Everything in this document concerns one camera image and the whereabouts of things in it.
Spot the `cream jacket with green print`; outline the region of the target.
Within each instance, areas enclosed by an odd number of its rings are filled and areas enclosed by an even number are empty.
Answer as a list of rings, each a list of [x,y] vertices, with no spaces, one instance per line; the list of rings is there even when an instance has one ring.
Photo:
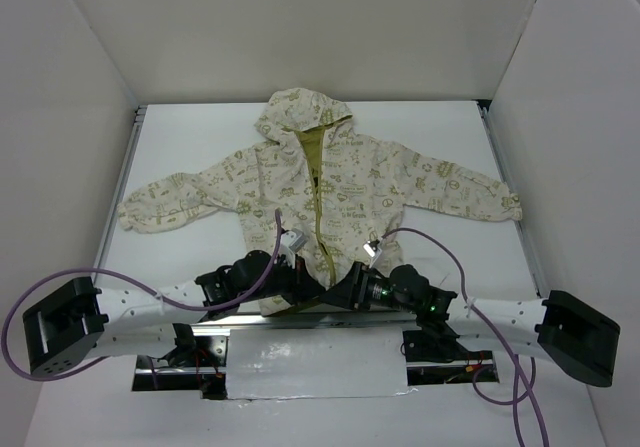
[[[296,228],[307,236],[301,257],[309,274],[330,288],[366,259],[368,241],[383,243],[381,273],[401,263],[390,231],[408,207],[487,222],[522,217],[506,183],[359,134],[350,108],[322,93],[274,93],[255,127],[260,143],[131,193],[117,208],[122,228],[156,234],[226,210],[239,217],[247,248],[264,251],[277,225]]]

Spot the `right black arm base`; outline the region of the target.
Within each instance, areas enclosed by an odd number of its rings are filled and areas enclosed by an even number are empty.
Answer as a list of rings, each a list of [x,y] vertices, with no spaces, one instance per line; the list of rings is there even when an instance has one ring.
[[[452,336],[438,337],[421,327],[404,330],[401,353],[408,362],[467,363],[489,361],[493,359],[491,351],[472,351],[463,347]]]

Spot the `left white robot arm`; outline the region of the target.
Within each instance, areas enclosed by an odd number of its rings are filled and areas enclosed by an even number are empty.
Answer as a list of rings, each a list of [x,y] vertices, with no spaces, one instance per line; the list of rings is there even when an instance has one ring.
[[[129,286],[108,289],[88,275],[75,277],[23,313],[31,376],[45,381],[90,358],[136,353],[182,366],[196,353],[190,325],[231,315],[244,302],[280,296],[296,305],[325,291],[301,257],[289,262],[259,250],[159,289],[115,277]]]

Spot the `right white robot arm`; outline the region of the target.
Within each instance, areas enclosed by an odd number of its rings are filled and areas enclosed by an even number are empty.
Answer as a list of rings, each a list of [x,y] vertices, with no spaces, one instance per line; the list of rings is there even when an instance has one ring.
[[[619,325],[565,291],[520,301],[463,298],[431,285],[410,264],[384,277],[356,263],[320,300],[351,311],[381,307],[413,314],[446,358],[465,350],[511,351],[548,360],[587,385],[613,383]]]

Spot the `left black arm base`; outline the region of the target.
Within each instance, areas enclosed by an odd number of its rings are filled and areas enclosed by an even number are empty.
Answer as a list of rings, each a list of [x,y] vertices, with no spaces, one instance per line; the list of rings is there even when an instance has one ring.
[[[161,357],[170,366],[204,361],[214,368],[226,365],[227,337],[196,335],[187,324],[174,324],[172,349]]]

